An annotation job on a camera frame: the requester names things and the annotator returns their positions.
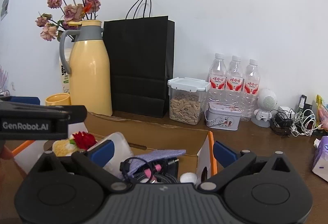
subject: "plastic water bottle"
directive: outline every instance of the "plastic water bottle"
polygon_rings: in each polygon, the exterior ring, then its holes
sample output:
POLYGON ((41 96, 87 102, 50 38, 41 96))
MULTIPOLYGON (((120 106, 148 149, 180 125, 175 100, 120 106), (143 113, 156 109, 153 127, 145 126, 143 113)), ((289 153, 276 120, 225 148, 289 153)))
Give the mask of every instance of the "plastic water bottle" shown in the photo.
POLYGON ((215 59, 209 71, 208 81, 211 88, 208 94, 209 101, 225 103, 225 80, 227 76, 227 68, 224 64, 224 54, 215 54, 215 59))
POLYGON ((257 67, 258 61, 254 59, 249 60, 249 65, 246 67, 245 81, 243 87, 243 103, 242 114, 240 120, 249 121, 254 111, 256 103, 257 91, 260 83, 260 73, 257 67))
POLYGON ((226 79, 226 103, 234 106, 239 105, 243 86, 243 72, 240 66, 240 57, 232 56, 226 79))

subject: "water bottle label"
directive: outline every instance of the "water bottle label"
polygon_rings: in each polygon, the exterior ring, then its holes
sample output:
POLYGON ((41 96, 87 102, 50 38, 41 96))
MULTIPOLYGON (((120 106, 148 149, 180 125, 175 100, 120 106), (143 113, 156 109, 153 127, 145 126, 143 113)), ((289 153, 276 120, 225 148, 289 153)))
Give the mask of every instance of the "water bottle label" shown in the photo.
POLYGON ((260 82, 259 80, 245 81, 244 92, 251 93, 251 94, 257 94, 257 91, 259 90, 259 82, 260 82))
POLYGON ((235 78, 235 77, 229 79, 227 78, 226 81, 227 90, 240 92, 242 86, 243 86, 243 78, 235 78))
POLYGON ((223 90, 225 84, 225 77, 211 75, 210 83, 212 88, 223 90))

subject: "sunflower seeds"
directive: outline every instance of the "sunflower seeds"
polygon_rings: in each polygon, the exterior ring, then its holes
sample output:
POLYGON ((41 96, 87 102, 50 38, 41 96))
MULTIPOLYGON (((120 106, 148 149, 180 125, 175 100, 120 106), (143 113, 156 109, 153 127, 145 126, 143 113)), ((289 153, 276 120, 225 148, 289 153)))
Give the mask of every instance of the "sunflower seeds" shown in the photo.
POLYGON ((197 95, 179 94, 170 101, 170 119, 196 125, 200 119, 201 103, 197 95))

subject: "tissue box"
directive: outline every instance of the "tissue box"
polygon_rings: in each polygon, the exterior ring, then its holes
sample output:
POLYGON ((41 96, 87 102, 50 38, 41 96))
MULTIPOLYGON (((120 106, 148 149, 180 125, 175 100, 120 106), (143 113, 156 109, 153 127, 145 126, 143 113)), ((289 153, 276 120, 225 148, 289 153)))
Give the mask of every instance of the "tissue box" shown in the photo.
POLYGON ((328 181, 328 136, 323 136, 321 141, 316 139, 314 146, 317 146, 317 150, 314 155, 312 172, 328 181))

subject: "yellow thermos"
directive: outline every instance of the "yellow thermos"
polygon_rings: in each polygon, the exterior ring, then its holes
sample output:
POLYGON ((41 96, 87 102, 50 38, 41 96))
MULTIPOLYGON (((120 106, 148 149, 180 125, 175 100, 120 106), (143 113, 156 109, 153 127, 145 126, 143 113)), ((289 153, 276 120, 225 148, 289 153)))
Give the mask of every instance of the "yellow thermos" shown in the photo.
POLYGON ((111 116, 109 58, 101 37, 101 21, 71 21, 69 24, 81 25, 79 30, 64 31, 59 44, 60 59, 69 75, 71 103, 82 104, 90 112, 111 116), (76 35, 68 63, 64 55, 67 35, 76 35))

